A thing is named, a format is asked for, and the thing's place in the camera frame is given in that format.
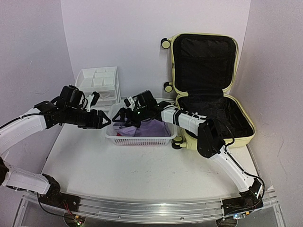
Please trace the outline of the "white plastic drawer organizer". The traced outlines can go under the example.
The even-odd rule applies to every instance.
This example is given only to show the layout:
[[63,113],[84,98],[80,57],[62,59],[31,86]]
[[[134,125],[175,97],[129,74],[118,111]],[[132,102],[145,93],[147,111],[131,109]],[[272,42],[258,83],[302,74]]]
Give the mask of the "white plastic drawer organizer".
[[94,91],[100,94],[95,107],[109,111],[113,104],[121,100],[117,66],[81,69],[75,86],[86,96]]

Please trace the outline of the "pale yellow hard suitcase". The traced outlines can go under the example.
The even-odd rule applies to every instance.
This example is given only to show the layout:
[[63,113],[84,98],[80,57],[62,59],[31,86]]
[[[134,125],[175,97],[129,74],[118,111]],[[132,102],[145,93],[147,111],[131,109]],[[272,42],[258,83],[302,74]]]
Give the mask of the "pale yellow hard suitcase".
[[176,104],[211,117],[232,148],[246,146],[256,129],[241,103],[227,92],[237,70],[238,44],[224,35],[183,33],[161,40],[171,50],[172,81],[166,92],[177,93]]

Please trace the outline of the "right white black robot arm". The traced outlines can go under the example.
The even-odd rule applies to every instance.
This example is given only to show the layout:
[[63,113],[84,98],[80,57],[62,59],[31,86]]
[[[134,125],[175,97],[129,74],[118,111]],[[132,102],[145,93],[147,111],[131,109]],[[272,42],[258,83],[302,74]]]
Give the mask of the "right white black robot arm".
[[166,101],[157,102],[151,91],[146,90],[126,98],[124,106],[112,120],[137,128],[143,121],[158,120],[195,134],[198,153],[219,165],[239,190],[239,197],[222,201],[223,214],[237,218],[241,214],[263,207],[264,181],[249,174],[232,155],[229,145],[218,132],[219,119],[188,112]]

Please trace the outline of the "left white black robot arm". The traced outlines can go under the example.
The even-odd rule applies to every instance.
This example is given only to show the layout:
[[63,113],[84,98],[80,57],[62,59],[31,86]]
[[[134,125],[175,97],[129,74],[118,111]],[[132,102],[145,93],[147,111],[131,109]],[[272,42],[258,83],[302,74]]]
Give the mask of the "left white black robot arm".
[[[0,149],[11,147],[38,132],[56,125],[70,124],[82,129],[103,129],[111,120],[101,111],[92,109],[100,94],[94,91],[88,97],[73,85],[64,86],[59,96],[52,101],[36,104],[25,114],[11,120],[0,128]],[[0,184],[14,190],[31,191],[38,194],[44,204],[60,207],[68,200],[78,197],[61,193],[60,184],[46,174],[34,174],[0,160]]]

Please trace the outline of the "white perforated plastic basket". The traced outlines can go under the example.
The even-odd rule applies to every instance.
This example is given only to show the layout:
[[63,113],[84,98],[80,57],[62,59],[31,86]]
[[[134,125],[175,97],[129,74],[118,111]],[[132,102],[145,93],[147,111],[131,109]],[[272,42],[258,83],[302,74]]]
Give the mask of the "white perforated plastic basket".
[[[125,106],[124,102],[113,104],[108,112],[108,116],[112,118],[117,114],[120,108]],[[116,145],[122,146],[166,146],[170,140],[177,135],[177,126],[172,123],[167,123],[171,136],[169,137],[118,137],[117,132],[113,128],[114,122],[112,122],[106,129],[105,137],[110,139]]]

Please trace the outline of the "purple cloth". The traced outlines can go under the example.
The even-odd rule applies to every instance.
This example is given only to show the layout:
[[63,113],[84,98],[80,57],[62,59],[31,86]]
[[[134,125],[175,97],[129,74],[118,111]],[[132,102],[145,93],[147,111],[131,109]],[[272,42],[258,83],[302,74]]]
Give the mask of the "purple cloth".
[[114,123],[113,128],[124,137],[169,137],[171,131],[165,122],[148,120],[141,122],[140,128],[126,127],[124,123]]

